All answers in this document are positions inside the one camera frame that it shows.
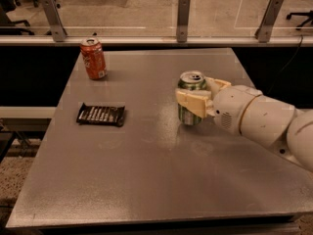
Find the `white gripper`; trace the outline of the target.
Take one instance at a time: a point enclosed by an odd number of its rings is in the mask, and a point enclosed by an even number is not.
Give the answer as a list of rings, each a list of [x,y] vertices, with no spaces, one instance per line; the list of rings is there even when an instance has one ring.
[[[208,90],[175,90],[177,103],[200,118],[214,116],[215,124],[227,132],[240,135],[241,121],[248,105],[260,90],[245,85],[231,86],[226,80],[207,77]]]

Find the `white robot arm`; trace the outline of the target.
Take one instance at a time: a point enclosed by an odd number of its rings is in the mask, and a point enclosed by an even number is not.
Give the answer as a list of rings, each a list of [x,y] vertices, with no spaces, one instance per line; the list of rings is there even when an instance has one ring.
[[[202,90],[178,88],[177,103],[221,129],[259,144],[271,153],[313,171],[313,111],[269,98],[257,89],[207,80]]]

